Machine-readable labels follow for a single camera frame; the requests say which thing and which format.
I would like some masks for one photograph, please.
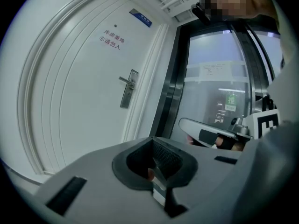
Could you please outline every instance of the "door lock plate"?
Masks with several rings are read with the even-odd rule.
[[[131,70],[128,80],[122,77],[119,78],[121,81],[127,83],[121,99],[121,108],[126,108],[126,109],[129,108],[129,104],[133,95],[135,84],[137,83],[138,74],[139,73],[137,71]]]

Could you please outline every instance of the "hand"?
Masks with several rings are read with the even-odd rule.
[[[148,178],[147,178],[147,180],[148,181],[153,181],[154,178],[155,178],[155,172],[154,172],[154,170],[148,168]]]
[[[272,0],[206,0],[204,7],[213,11],[221,10],[223,16],[254,18],[259,14],[277,18]]]
[[[223,138],[221,136],[218,136],[216,141],[215,141],[216,146],[220,147],[222,145],[222,143],[223,143]],[[231,150],[232,151],[243,151],[244,147],[245,147],[244,144],[236,142],[233,145]]]

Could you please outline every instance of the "gray plastic surface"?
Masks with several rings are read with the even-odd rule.
[[[298,164],[298,130],[299,124],[280,126],[249,141],[242,153],[160,138],[193,155],[199,167],[187,186],[173,189],[176,202],[188,208],[175,218],[167,216],[150,191],[127,188],[112,171],[113,158],[144,139],[81,157],[50,178],[36,197],[47,203],[77,175],[87,183],[64,216],[77,223],[239,223],[273,200],[292,175]],[[214,160],[218,155],[238,161],[233,165]]]
[[[66,211],[65,218],[82,224],[165,222],[170,217],[150,191],[127,188],[112,171],[113,158],[141,140],[84,155],[50,178],[36,197],[47,203],[73,176],[79,176],[87,182]]]

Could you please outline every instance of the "white panel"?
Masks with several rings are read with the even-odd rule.
[[[185,12],[178,14],[176,18],[179,21],[185,21],[185,20],[188,20],[191,17],[191,15],[192,14],[189,11],[185,11]]]
[[[174,17],[186,10],[189,10],[191,8],[191,5],[196,4],[199,0],[188,0],[184,3],[181,3],[179,6],[174,7],[170,10],[169,16]]]
[[[186,23],[192,22],[192,21],[194,21],[194,20],[197,20],[197,19],[198,19],[197,16],[193,16],[193,17],[187,18],[187,19],[184,20],[184,21],[182,21],[181,19],[179,19],[179,21],[181,21],[181,22],[178,23],[178,27],[180,27],[180,26],[182,26],[182,25],[184,25],[184,24],[186,24]]]
[[[221,77],[224,76],[221,74],[218,78],[220,81],[213,79],[213,81],[199,82],[200,66],[207,62],[226,65],[228,72],[231,72],[229,74],[231,81],[221,81],[226,79]],[[181,118],[189,118],[226,129],[232,118],[247,115],[249,79],[241,51],[231,33],[193,37],[190,40],[186,77],[188,82],[184,84],[171,139],[187,143],[187,135],[178,126]],[[227,94],[236,95],[237,108],[235,112],[225,110]]]
[[[167,13],[161,10],[158,0],[131,0],[139,7],[144,8],[148,14],[155,17],[160,23],[166,23],[170,25],[170,29],[176,30],[177,22],[168,16]]]

